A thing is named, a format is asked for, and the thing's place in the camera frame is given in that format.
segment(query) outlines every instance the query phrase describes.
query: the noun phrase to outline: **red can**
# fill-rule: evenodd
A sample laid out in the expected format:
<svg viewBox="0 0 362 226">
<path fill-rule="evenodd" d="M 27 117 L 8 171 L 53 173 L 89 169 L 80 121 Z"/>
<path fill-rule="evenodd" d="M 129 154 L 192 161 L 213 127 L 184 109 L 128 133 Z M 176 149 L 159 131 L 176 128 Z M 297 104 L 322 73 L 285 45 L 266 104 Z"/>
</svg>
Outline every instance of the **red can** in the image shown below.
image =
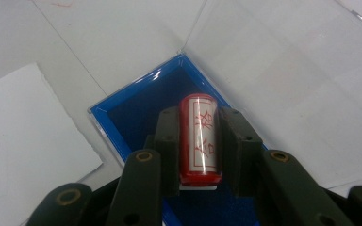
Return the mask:
<svg viewBox="0 0 362 226">
<path fill-rule="evenodd" d="M 183 186 L 216 186 L 218 168 L 217 101 L 203 93 L 180 103 L 180 180 Z"/>
</svg>

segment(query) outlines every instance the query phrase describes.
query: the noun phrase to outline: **round metal joint pin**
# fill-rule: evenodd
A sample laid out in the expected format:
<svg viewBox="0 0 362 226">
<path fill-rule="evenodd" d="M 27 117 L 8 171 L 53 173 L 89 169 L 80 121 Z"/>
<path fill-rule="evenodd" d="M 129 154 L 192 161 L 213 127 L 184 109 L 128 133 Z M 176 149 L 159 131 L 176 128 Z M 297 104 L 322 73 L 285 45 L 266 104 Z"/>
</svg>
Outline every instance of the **round metal joint pin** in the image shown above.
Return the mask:
<svg viewBox="0 0 362 226">
<path fill-rule="evenodd" d="M 148 153 L 148 152 L 142 152 L 142 153 L 138 153 L 136 156 L 138 161 L 140 162 L 147 162 L 150 161 L 152 159 L 152 154 Z"/>
<path fill-rule="evenodd" d="M 278 162 L 288 162 L 289 161 L 289 156 L 285 153 L 281 153 L 281 152 L 271 152 L 270 156 L 272 157 L 272 159 L 278 161 Z"/>
<path fill-rule="evenodd" d="M 60 192 L 56 197 L 58 205 L 66 206 L 73 204 L 81 197 L 81 191 L 75 188 L 70 188 Z"/>
</svg>

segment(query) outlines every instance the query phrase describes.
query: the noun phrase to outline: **white paper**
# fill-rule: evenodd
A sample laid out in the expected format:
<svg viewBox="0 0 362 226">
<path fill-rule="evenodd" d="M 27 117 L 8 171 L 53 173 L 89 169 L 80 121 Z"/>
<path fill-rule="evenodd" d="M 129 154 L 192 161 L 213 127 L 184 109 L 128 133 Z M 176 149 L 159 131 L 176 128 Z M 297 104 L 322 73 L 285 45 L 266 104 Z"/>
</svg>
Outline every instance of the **white paper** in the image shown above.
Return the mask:
<svg viewBox="0 0 362 226">
<path fill-rule="evenodd" d="M 0 225 L 20 225 L 54 188 L 102 161 L 36 64 L 0 79 Z"/>
</svg>

